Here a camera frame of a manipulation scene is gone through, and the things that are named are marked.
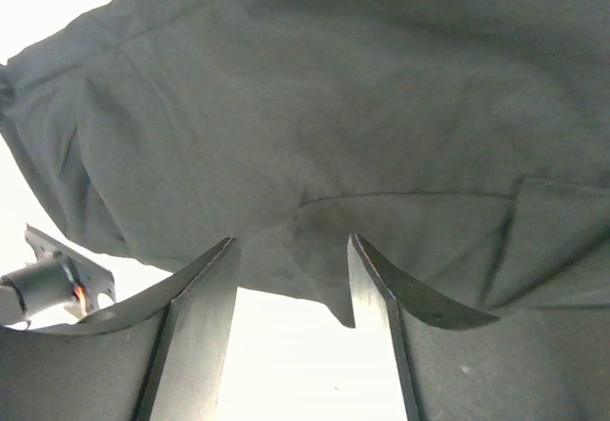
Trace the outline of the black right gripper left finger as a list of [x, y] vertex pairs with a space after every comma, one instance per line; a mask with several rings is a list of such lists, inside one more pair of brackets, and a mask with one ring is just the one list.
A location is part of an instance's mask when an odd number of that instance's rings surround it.
[[74, 325], [1, 330], [5, 420], [212, 420], [238, 285], [238, 243]]

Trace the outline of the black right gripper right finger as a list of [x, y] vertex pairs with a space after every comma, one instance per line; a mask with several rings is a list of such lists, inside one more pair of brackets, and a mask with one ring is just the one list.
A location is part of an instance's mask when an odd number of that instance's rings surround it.
[[430, 289], [358, 234], [349, 238], [347, 259], [381, 418], [608, 418], [608, 310], [499, 318]]

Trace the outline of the black trousers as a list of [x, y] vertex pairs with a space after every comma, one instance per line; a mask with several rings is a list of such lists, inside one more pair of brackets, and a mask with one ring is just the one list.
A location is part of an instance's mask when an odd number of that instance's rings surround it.
[[468, 306], [609, 303], [609, 0], [112, 0], [1, 69], [61, 232], [354, 323], [350, 234]]

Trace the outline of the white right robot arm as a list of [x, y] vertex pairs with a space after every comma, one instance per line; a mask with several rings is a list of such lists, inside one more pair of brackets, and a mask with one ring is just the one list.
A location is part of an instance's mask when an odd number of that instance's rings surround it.
[[[110, 271], [36, 228], [36, 260], [1, 278], [5, 420], [213, 420], [240, 249], [226, 238], [125, 301]], [[609, 312], [475, 311], [351, 236], [356, 325], [381, 380], [376, 420], [605, 420]]]

